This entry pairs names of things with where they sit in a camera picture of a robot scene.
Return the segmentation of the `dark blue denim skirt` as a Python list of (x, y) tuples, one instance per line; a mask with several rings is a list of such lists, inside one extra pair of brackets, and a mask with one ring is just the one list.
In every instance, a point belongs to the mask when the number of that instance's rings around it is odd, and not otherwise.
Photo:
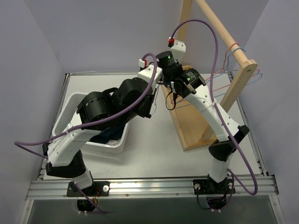
[(125, 125), (109, 128), (98, 135), (93, 136), (90, 142), (107, 144), (110, 140), (119, 140), (123, 135)]

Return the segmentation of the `blue wire hanger front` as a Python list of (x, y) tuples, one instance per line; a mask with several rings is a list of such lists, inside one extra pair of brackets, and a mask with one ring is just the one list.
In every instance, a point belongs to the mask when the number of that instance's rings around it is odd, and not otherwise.
[[(228, 54), (228, 56), (227, 56), (227, 53), (228, 53), (228, 50), (229, 50), (229, 49), (227, 49), (227, 51), (226, 51), (226, 53), (225, 53), (225, 59), (224, 59), (224, 61), (223, 61), (223, 68), (222, 68), (220, 71), (216, 72), (216, 73), (214, 74), (214, 77), (219, 77), (219, 76), (221, 76), (221, 75), (223, 75), (223, 74), (225, 74), (225, 73), (227, 73), (227, 74), (228, 74), (228, 73), (231, 73), (232, 71), (237, 71), (237, 70), (230, 70), (230, 69), (229, 69), (229, 57), (230, 57), (231, 54), (233, 54), (233, 53), (234, 53), (235, 51), (237, 51), (238, 49), (242, 50), (243, 52), (246, 52), (244, 48), (242, 48), (242, 47), (238, 47), (238, 48), (232, 50), (232, 51)], [(249, 85), (249, 84), (251, 84), (251, 83), (254, 83), (254, 82), (256, 82), (256, 81), (258, 81), (259, 79), (262, 78), (263, 74), (260, 73), (260, 70), (259, 70), (259, 69), (256, 69), (255, 71), (256, 71), (256, 72), (255, 72), (251, 77), (254, 77), (254, 76), (257, 76), (257, 75), (259, 75), (259, 77), (257, 78), (257, 80), (251, 81), (251, 82), (247, 83), (246, 85)], [(214, 92), (214, 91), (221, 90), (221, 89), (223, 89), (223, 88), (225, 88), (225, 87), (228, 87), (228, 86), (230, 86), (230, 84), (225, 85), (225, 86), (223, 86), (223, 87), (221, 87), (221, 88), (218, 88), (218, 89), (214, 89), (213, 92)], [(184, 99), (181, 99), (181, 100), (177, 101), (177, 103), (180, 103), (180, 102), (183, 102), (183, 101), (185, 101), (185, 100), (184, 100)], [(191, 105), (191, 104), (187, 104), (187, 105), (183, 105), (183, 106), (176, 106), (175, 109), (182, 108), (182, 107), (187, 107), (187, 106), (190, 106), (190, 105)]]

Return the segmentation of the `blue wire hanger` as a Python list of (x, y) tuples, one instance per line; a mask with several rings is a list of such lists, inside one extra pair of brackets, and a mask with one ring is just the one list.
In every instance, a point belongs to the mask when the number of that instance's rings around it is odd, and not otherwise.
[(158, 85), (156, 88), (156, 93), (155, 93), (154, 102), (153, 102), (153, 105), (152, 105), (152, 108), (150, 111), (150, 115), (153, 115), (157, 110), (157, 97), (159, 95), (159, 90), (160, 90), (160, 86)]
[[(227, 74), (228, 74), (228, 73), (231, 73), (232, 71), (237, 71), (237, 70), (230, 70), (230, 69), (229, 69), (229, 57), (230, 57), (231, 54), (233, 54), (233, 53), (234, 53), (235, 51), (237, 51), (238, 49), (242, 50), (243, 52), (246, 52), (244, 48), (242, 48), (242, 47), (238, 47), (238, 48), (232, 50), (232, 51), (228, 54), (228, 56), (227, 56), (227, 53), (228, 53), (228, 50), (229, 50), (229, 49), (227, 49), (227, 51), (226, 51), (226, 53), (225, 53), (225, 59), (224, 59), (224, 61), (223, 61), (223, 68), (222, 68), (220, 71), (216, 72), (216, 73), (214, 74), (214, 77), (219, 77), (219, 76), (221, 76), (221, 75), (223, 75), (223, 74), (225, 74), (225, 73), (227, 73)], [(249, 84), (251, 84), (251, 83), (254, 83), (254, 82), (256, 82), (256, 81), (258, 81), (259, 79), (262, 78), (263, 74), (260, 73), (260, 70), (259, 70), (259, 69), (256, 69), (255, 71), (256, 71), (256, 72), (255, 72), (251, 77), (254, 77), (254, 76), (257, 76), (257, 75), (259, 75), (259, 77), (257, 78), (257, 80), (251, 81), (251, 82), (247, 83), (246, 85), (249, 85)], [(214, 92), (214, 91), (221, 90), (221, 89), (223, 89), (223, 88), (225, 88), (225, 87), (228, 87), (228, 86), (230, 86), (230, 84), (225, 85), (225, 86), (223, 86), (223, 87), (221, 87), (221, 88), (218, 88), (218, 89), (214, 89), (213, 92)], [(183, 101), (185, 101), (185, 100), (184, 100), (184, 99), (181, 99), (181, 100), (177, 101), (177, 103), (180, 103), (180, 102), (183, 102)], [(187, 106), (190, 106), (190, 105), (191, 105), (191, 104), (187, 104), (187, 105), (183, 105), (183, 106), (176, 106), (175, 109), (182, 108), (182, 107), (187, 107)]]

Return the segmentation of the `pink wire hanger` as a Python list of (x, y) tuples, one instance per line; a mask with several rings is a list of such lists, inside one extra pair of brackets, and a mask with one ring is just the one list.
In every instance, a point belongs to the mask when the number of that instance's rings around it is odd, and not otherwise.
[[(225, 57), (224, 57), (224, 60), (223, 60), (222, 68), (221, 68), (219, 71), (217, 71), (216, 73), (214, 73), (214, 78), (216, 78), (216, 77), (220, 77), (220, 76), (222, 76), (222, 75), (224, 75), (224, 74), (228, 74), (228, 73), (230, 73), (230, 72), (232, 72), (232, 71), (237, 71), (237, 70), (230, 70), (230, 69), (229, 69), (229, 58), (230, 58), (230, 56), (231, 56), (235, 51), (237, 51), (237, 50), (239, 50), (239, 49), (240, 49), (241, 51), (243, 51), (243, 52), (246, 52), (246, 51), (245, 51), (245, 49), (242, 48), (242, 47), (237, 47), (236, 49), (232, 50), (232, 47), (234, 47), (234, 46), (236, 46), (236, 45), (239, 46), (239, 43), (238, 43), (238, 42), (234, 42), (231, 46), (229, 46), (229, 47), (227, 48), (227, 50), (226, 50), (226, 52), (225, 52)], [(254, 83), (254, 82), (259, 81), (259, 80), (263, 77), (263, 74), (260, 72), (259, 69), (256, 69), (255, 72), (254, 72), (254, 74), (251, 76), (251, 78), (253, 78), (253, 77), (256, 77), (256, 79), (253, 80), (253, 81), (249, 81), (246, 85), (250, 85), (250, 84), (252, 84), (252, 83)], [(209, 77), (209, 78), (206, 79), (205, 81), (206, 81), (206, 83), (208, 83), (208, 82), (210, 82), (210, 80), (211, 80), (211, 78)], [(227, 84), (227, 85), (222, 86), (222, 87), (220, 87), (220, 88), (213, 89), (213, 92), (218, 91), (218, 90), (221, 90), (221, 89), (224, 89), (224, 88), (229, 87), (229, 86), (230, 86), (230, 84)], [(185, 100), (184, 100), (184, 99), (181, 99), (181, 100), (177, 101), (177, 103), (182, 103), (182, 102), (185, 102)], [(188, 106), (191, 106), (191, 104), (186, 104), (186, 105), (177, 106), (176, 108), (184, 108), (184, 107), (188, 107)]]

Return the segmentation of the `blue wire hanger back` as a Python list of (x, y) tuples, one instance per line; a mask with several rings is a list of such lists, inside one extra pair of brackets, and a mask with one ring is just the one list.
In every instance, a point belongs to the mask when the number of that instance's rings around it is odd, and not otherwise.
[(150, 111), (150, 115), (153, 115), (157, 110), (157, 97), (159, 95), (159, 90), (160, 90), (160, 86), (158, 85), (156, 88), (156, 93), (155, 93), (154, 102), (153, 102), (153, 105), (152, 105), (152, 108)]

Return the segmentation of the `white pleated skirt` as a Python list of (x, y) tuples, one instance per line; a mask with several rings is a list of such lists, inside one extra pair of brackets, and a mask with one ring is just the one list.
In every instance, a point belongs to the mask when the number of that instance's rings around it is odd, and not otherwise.
[(117, 146), (121, 140), (109, 140), (106, 144), (109, 146)]

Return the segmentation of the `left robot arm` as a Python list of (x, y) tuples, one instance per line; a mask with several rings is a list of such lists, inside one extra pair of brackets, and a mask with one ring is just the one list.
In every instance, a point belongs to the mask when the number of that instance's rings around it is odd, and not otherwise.
[(92, 137), (109, 129), (125, 126), (134, 117), (150, 118), (156, 85), (162, 69), (150, 65), (120, 87), (93, 91), (74, 103), (70, 96), (54, 128), (64, 125), (63, 132), (43, 145), (47, 152), (46, 174), (72, 179), (80, 189), (93, 185), (91, 172), (84, 163), (82, 147)]

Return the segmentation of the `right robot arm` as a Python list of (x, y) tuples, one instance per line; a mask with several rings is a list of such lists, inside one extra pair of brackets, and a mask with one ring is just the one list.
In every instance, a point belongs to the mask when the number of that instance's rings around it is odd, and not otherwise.
[(232, 154), (236, 151), (235, 143), (240, 143), (249, 133), (246, 125), (239, 125), (211, 97), (204, 78), (195, 69), (183, 70), (174, 60), (171, 51), (164, 51), (157, 56), (158, 67), (162, 69), (162, 82), (169, 86), (173, 97), (181, 96), (192, 104), (204, 117), (216, 135), (216, 141), (208, 150), (213, 157), (208, 177), (216, 183), (224, 181)]

